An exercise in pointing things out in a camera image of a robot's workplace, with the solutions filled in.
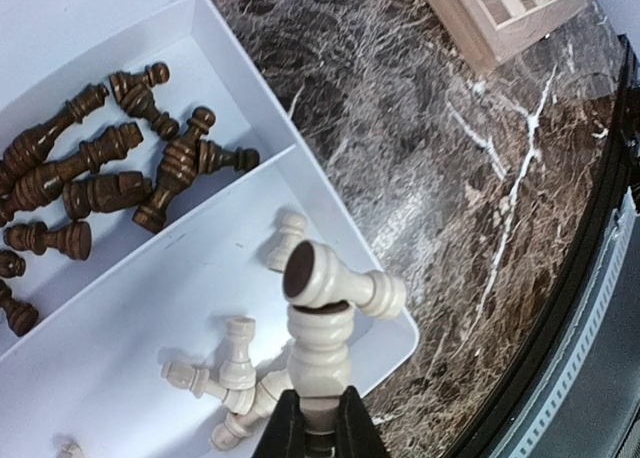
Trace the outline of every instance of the brown rook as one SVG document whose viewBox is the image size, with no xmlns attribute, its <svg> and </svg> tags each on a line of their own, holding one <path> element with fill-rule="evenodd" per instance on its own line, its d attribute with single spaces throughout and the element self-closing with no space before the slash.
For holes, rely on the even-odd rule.
<svg viewBox="0 0 640 458">
<path fill-rule="evenodd" d="M 125 171 L 65 183 L 62 201 L 67 216 L 78 220 L 92 211 L 111 213 L 139 205 L 152 191 L 149 178 L 139 171 Z"/>
<path fill-rule="evenodd" d="M 72 260 L 84 261 L 91 253 L 91 227 L 86 221 L 73 221 L 49 231 L 47 225 L 38 221 L 7 228 L 4 242 L 15 250 L 29 250 L 36 255 L 43 255 L 47 248 L 55 248 Z"/>
<path fill-rule="evenodd" d="M 213 141 L 200 140 L 198 146 L 198 174 L 210 175 L 232 166 L 236 171 L 251 171 L 260 164 L 260 154 L 253 148 L 225 150 Z"/>
<path fill-rule="evenodd" d="M 146 66 L 141 73 L 132 74 L 126 71 L 113 73 L 109 75 L 109 83 L 116 103 L 120 104 L 122 97 L 135 85 L 142 84 L 153 88 L 169 81 L 169 77 L 169 67 L 165 63 L 158 62 Z"/>
<path fill-rule="evenodd" d="M 138 83 L 122 97 L 120 107 L 132 118 L 144 118 L 163 140 L 175 138 L 180 131 L 178 122 L 166 111 L 161 113 L 156 108 L 153 93 L 148 86 Z"/>
<path fill-rule="evenodd" d="M 24 275 L 27 263 L 15 251 L 0 251 L 0 276 L 2 278 L 14 278 Z"/>
<path fill-rule="evenodd" d="M 0 195 L 10 193 L 18 178 L 43 163 L 58 136 L 103 106 L 107 96 L 109 90 L 103 84 L 87 85 L 77 96 L 65 102 L 53 118 L 14 138 L 4 151 L 4 161 L 0 161 Z"/>
<path fill-rule="evenodd" d="M 133 221 L 152 233 L 158 233 L 167 221 L 167 208 L 176 195 L 193 184 L 197 175 L 198 140 L 209 133 L 216 117 L 205 107 L 196 108 L 187 121 L 189 128 L 164 149 L 156 172 L 156 188 L 133 215 Z"/>
<path fill-rule="evenodd" d="M 98 173 L 111 160 L 126 158 L 129 150 L 142 142 L 135 123 L 110 126 L 93 141 L 81 141 L 79 151 L 69 158 L 51 161 L 20 178 L 11 195 L 0 200 L 0 226 L 13 220 L 16 211 L 32 211 L 45 206 L 62 194 L 64 184 L 89 171 Z"/>
<path fill-rule="evenodd" d="M 0 280 L 0 308 L 7 314 L 11 331 L 18 336 L 24 336 L 36 326 L 38 310 L 29 303 L 16 300 L 12 294 L 11 288 Z"/>
</svg>

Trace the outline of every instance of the white plastic tray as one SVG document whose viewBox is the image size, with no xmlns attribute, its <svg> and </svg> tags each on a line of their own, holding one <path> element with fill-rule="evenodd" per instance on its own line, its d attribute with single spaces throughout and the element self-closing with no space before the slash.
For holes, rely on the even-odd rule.
<svg viewBox="0 0 640 458">
<path fill-rule="evenodd" d="M 262 156 L 244 176 L 227 170 L 200 177 L 174 201 L 172 224 L 155 237 L 131 222 L 131 210 L 93 214 L 87 262 L 55 251 L 24 254 L 27 273 L 9 284 L 46 319 L 20 341 L 0 327 L 0 456 L 55 457 L 69 439 L 91 458 L 217 456 L 207 438 L 224 410 L 212 397 L 196 400 L 171 388 L 160 369 L 169 359 L 219 364 L 222 318 L 232 314 L 257 320 L 250 352 L 259 376 L 284 366 L 281 275 L 264 265 L 283 210 L 308 216 L 310 236 L 350 267 L 379 264 L 209 0 L 0 0 L 0 22 L 0 147 L 86 83 L 162 60 L 171 80 L 154 88 L 160 108 L 184 123 L 195 106 L 208 106 L 218 118 L 208 138 L 255 147 Z M 109 99 L 66 131 L 51 156 L 126 121 Z M 144 143 L 104 172 L 154 176 L 163 143 L 138 124 Z M 36 219 L 64 222 L 62 204 L 14 222 Z M 358 315 L 353 384 L 367 393 L 417 339 L 406 312 L 389 322 Z M 226 456 L 249 456 L 258 437 Z"/>
</svg>

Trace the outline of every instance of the wooden chessboard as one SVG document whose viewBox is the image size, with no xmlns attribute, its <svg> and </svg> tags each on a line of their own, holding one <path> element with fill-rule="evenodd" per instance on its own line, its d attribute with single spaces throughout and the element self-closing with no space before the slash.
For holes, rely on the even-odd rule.
<svg viewBox="0 0 640 458">
<path fill-rule="evenodd" d="M 470 66 L 487 73 L 586 6 L 586 0 L 428 0 Z"/>
</svg>

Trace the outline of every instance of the chess piece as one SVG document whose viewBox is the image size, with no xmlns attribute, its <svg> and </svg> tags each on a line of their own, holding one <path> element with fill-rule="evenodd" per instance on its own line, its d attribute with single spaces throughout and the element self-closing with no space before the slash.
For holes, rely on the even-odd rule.
<svg viewBox="0 0 640 458">
<path fill-rule="evenodd" d="M 134 86 L 142 84 L 153 88 L 169 81 L 170 76 L 169 67 L 165 63 L 158 62 L 146 66 L 141 73 L 132 74 L 126 71 L 112 73 L 109 75 L 109 83 L 116 103 L 120 104 L 124 95 Z"/>
<path fill-rule="evenodd" d="M 86 221 L 73 221 L 49 231 L 38 221 L 32 225 L 16 225 L 4 230 L 4 242 L 18 251 L 33 251 L 42 255 L 55 248 L 72 260 L 86 260 L 91 253 L 91 227 Z"/>
<path fill-rule="evenodd" d="M 195 368 L 183 363 L 168 362 L 162 367 L 162 378 L 179 390 L 189 390 L 196 398 L 208 395 L 218 398 L 233 413 L 248 413 L 253 404 L 256 389 L 230 390 L 210 377 L 206 368 Z"/>
<path fill-rule="evenodd" d="M 88 85 L 53 118 L 20 133 L 0 161 L 0 195 L 10 193 L 18 178 L 43 163 L 60 134 L 73 123 L 82 123 L 89 113 L 104 105 L 107 96 L 106 86 Z"/>
<path fill-rule="evenodd" d="M 288 329 L 295 342 L 287 361 L 293 388 L 300 396 L 305 430 L 330 435 L 335 429 L 340 395 L 351 380 L 347 340 L 355 308 L 346 301 L 320 309 L 289 306 Z"/>
<path fill-rule="evenodd" d="M 216 426 L 211 433 L 211 445 L 221 451 L 228 451 L 244 438 L 252 436 L 256 424 L 271 416 L 282 392 L 291 387 L 286 370 L 269 373 L 256 386 L 256 396 L 249 412 L 245 415 L 227 413 L 224 422 Z"/>
<path fill-rule="evenodd" d="M 30 303 L 12 297 L 11 288 L 0 280 L 0 308 L 7 314 L 9 328 L 17 336 L 29 333 L 38 321 L 38 310 Z"/>
<path fill-rule="evenodd" d="M 112 213 L 139 205 L 152 191 L 149 178 L 139 171 L 125 171 L 65 183 L 62 201 L 67 216 L 79 220 L 92 211 Z"/>
<path fill-rule="evenodd" d="M 397 316 L 407 291 L 399 278 L 373 270 L 357 273 L 342 263 L 331 247 L 303 241 L 294 250 L 284 270 L 283 288 L 294 306 L 321 308 L 350 301 L 373 318 Z"/>
<path fill-rule="evenodd" d="M 133 221 L 152 233 L 158 233 L 167 221 L 167 208 L 178 194 L 189 188 L 196 178 L 196 145 L 209 133 L 216 118 L 211 110 L 198 107 L 187 121 L 189 128 L 171 140 L 164 149 L 156 172 L 156 188 L 133 215 Z"/>
<path fill-rule="evenodd" d="M 304 239 L 307 229 L 307 219 L 299 213 L 285 213 L 282 219 L 282 226 L 278 233 L 282 235 L 282 240 L 267 259 L 267 266 L 273 271 L 282 273 L 287 264 L 291 252 Z"/>
<path fill-rule="evenodd" d="M 256 385 L 256 369 L 249 359 L 249 343 L 256 334 L 256 321 L 243 316 L 226 320 L 226 339 L 231 356 L 220 367 L 218 381 L 230 390 L 247 390 Z"/>
<path fill-rule="evenodd" d="M 75 443 L 67 443 L 62 447 L 57 458 L 85 458 L 84 453 Z"/>
<path fill-rule="evenodd" d="M 260 154 L 253 148 L 225 150 L 213 141 L 200 140 L 198 145 L 198 174 L 210 175 L 224 167 L 236 171 L 251 171 L 260 164 Z"/>
<path fill-rule="evenodd" d="M 24 275 L 27 263 L 15 251 L 0 251 L 0 276 L 2 278 L 15 278 Z"/>
<path fill-rule="evenodd" d="M 31 170 L 16 182 L 7 199 L 0 200 L 0 226 L 13 220 L 16 211 L 48 205 L 62 194 L 64 183 L 85 171 L 98 173 L 105 163 L 126 158 L 129 150 L 141 142 L 142 134 L 135 123 L 110 126 L 99 138 L 81 141 L 74 155 Z"/>
<path fill-rule="evenodd" d="M 161 113 L 156 108 L 151 89 L 138 83 L 122 97 L 120 108 L 132 118 L 144 118 L 163 140 L 171 140 L 178 135 L 180 125 L 166 111 Z"/>
</svg>

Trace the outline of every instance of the dark marble surface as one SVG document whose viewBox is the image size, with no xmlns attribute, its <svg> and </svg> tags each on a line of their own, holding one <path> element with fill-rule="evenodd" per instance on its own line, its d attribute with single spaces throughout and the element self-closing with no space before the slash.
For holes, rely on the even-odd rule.
<svg viewBox="0 0 640 458">
<path fill-rule="evenodd" d="M 486 79 L 425 0 L 214 0 L 411 288 L 415 355 L 367 404 L 441 455 L 526 337 L 573 238 L 621 51 L 595 2 Z"/>
</svg>

